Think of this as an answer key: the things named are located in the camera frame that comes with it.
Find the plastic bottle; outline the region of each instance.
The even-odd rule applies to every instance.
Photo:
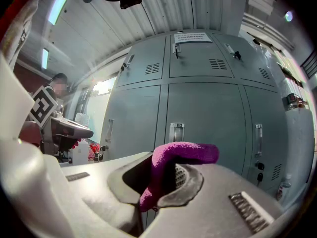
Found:
[[[284,202],[287,192],[289,191],[289,188],[291,187],[291,174],[286,174],[286,178],[284,181],[281,182],[278,191],[276,193],[276,200],[279,201],[281,204]]]

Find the gray cabinet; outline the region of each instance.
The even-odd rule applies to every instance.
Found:
[[[284,175],[288,150],[286,114],[279,94],[251,86],[245,86],[245,90],[253,126],[253,154],[248,180],[257,184],[258,174],[263,173],[259,187],[269,190],[278,186]],[[262,153],[260,157],[257,157],[258,152]],[[264,164],[263,171],[255,167],[257,161]]]
[[[160,79],[164,61],[166,37],[140,42],[131,48],[125,63],[128,68],[120,74],[117,86]]]
[[[101,137],[106,160],[154,150],[159,93],[160,86],[111,93]]]
[[[220,83],[170,84],[165,143],[171,123],[182,123],[183,141],[215,144],[218,164],[241,174],[246,128],[237,85]]]
[[[270,70],[254,48],[240,37],[214,34],[225,50],[226,59],[235,77],[275,86]],[[234,58],[232,51],[239,51],[241,59]]]
[[[233,77],[227,61],[217,44],[211,42],[180,43],[178,59],[173,54],[174,35],[171,35],[170,77],[219,76]]]

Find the corrugated metal ceiling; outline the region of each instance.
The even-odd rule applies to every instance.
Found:
[[[126,10],[119,2],[68,0],[56,25],[50,25],[53,1],[40,0],[20,58],[40,68],[45,47],[50,59],[44,73],[63,71],[76,82],[119,49],[155,34],[213,29],[237,35],[246,0],[143,0]]]

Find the vent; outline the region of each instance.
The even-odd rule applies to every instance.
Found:
[[[159,71],[159,63],[149,64],[145,69],[145,75]]]
[[[220,59],[209,59],[212,69],[227,69],[226,64]]]
[[[267,71],[265,69],[259,68],[259,70],[260,70],[263,78],[269,79],[269,75],[268,75],[268,73],[267,73]]]
[[[279,173],[281,171],[281,168],[282,168],[282,164],[279,164],[278,166],[274,167],[271,180],[275,180],[275,179],[279,178]]]

